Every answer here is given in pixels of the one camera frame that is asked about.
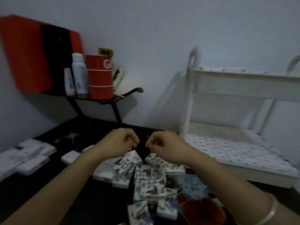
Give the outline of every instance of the red barrel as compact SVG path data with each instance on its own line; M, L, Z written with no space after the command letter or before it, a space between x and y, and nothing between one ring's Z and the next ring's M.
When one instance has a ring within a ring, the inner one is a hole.
M91 99L106 100L114 97L112 60L109 56L86 55L88 91Z

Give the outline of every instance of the white rack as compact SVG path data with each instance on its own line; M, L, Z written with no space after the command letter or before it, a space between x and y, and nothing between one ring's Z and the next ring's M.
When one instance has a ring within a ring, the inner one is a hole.
M260 133L277 100L300 102L300 72L293 71L299 60L300 55L294 57L283 72L198 68L200 55L194 47L186 71L180 136L249 181L287 188L294 186L298 171L254 131L201 123L190 125L190 118L193 97L198 92L261 98L265 103L264 111L257 117L260 123L256 132Z

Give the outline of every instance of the hand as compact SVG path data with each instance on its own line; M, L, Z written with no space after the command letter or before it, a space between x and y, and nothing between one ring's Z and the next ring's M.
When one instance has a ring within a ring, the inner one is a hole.
M174 132L157 131L147 140L146 147L169 163L186 165L194 149Z
M138 136L132 129L114 129L107 134L94 147L86 151L94 159L100 160L116 158L137 147L140 142Z

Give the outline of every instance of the yellow tag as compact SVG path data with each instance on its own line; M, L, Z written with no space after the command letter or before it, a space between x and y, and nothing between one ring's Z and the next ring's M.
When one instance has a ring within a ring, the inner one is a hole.
M98 53L99 55L113 56L113 50L110 49L98 48Z

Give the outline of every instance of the bangle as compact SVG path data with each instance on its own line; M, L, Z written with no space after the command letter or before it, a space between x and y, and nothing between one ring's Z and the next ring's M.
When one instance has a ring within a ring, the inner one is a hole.
M270 221L272 219L272 217L275 215L276 210L277 210L277 205L278 202L276 200L276 197L274 197L273 194L268 193L268 195L272 198L272 207L271 210L269 211L269 213L267 214L267 216L265 218L263 218L261 221L259 221L258 223L256 223L255 225L264 225L265 223L267 223L268 221Z

